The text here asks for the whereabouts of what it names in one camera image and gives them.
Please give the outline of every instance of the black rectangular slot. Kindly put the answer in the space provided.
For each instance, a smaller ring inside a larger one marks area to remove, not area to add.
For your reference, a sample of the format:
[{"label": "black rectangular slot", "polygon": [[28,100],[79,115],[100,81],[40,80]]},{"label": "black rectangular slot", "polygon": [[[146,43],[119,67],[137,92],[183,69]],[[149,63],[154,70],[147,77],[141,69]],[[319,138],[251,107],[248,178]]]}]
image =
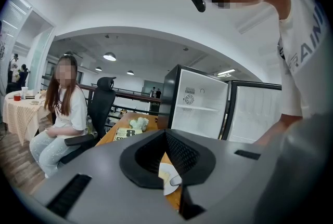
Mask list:
[{"label": "black rectangular slot", "polygon": [[58,216],[64,218],[91,179],[92,178],[88,175],[77,174],[49,203],[47,208]]},{"label": "black rectangular slot", "polygon": [[235,152],[235,154],[243,156],[243,157],[247,157],[248,159],[252,159],[252,160],[258,160],[261,156],[261,154],[252,153],[252,152],[244,151],[244,150],[237,150]]}]

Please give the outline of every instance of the seated woman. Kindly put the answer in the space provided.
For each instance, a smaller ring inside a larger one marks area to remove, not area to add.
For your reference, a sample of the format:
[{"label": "seated woman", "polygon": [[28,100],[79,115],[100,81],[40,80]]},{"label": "seated woman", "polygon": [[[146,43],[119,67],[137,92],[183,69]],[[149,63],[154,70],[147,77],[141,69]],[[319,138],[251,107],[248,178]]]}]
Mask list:
[{"label": "seated woman", "polygon": [[30,142],[31,154],[46,178],[57,172],[63,156],[80,147],[66,146],[65,139],[80,136],[86,129],[87,106],[84,94],[76,84],[77,73],[76,59],[69,54],[63,55],[48,86],[44,104],[45,109],[56,113],[55,124]]},{"label": "seated woman", "polygon": [[25,64],[22,65],[19,75],[16,77],[16,83],[8,83],[6,88],[6,94],[14,91],[21,90],[24,85],[25,80],[27,79],[29,70]]}]

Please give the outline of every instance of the light blue jeans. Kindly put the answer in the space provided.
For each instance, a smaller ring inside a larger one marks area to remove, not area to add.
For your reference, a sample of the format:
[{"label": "light blue jeans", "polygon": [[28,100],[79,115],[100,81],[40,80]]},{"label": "light blue jeans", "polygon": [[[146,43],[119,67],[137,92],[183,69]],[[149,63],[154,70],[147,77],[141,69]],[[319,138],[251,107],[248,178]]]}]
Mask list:
[{"label": "light blue jeans", "polygon": [[64,138],[51,138],[45,131],[30,141],[30,152],[43,172],[51,177],[58,171],[59,160],[80,146],[68,147]]}]

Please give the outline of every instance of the floor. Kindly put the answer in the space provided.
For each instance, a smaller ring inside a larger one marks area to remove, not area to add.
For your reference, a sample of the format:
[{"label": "floor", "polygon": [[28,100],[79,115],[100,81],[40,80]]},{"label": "floor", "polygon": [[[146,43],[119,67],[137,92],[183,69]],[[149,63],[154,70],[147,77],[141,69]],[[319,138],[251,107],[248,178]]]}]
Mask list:
[{"label": "floor", "polygon": [[[47,118],[40,121],[40,131],[52,124]],[[32,194],[45,179],[29,150],[29,142],[21,145],[18,136],[5,132],[0,124],[0,167],[9,183],[23,192]]]}]

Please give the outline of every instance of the checkered tablecloth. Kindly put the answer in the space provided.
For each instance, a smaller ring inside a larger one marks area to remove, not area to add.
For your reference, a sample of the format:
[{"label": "checkered tablecloth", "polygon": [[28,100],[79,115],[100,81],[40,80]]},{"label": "checkered tablecloth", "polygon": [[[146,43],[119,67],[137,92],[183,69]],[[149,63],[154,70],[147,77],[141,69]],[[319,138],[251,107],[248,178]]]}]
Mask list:
[{"label": "checkered tablecloth", "polygon": [[14,101],[13,95],[20,92],[15,91],[6,95],[3,121],[7,123],[8,130],[11,133],[18,135],[23,145],[24,140],[30,141],[34,137],[39,127],[39,120],[46,117],[49,111],[44,110],[44,102],[41,99],[36,99],[40,101],[38,105],[32,105],[31,99]]}]

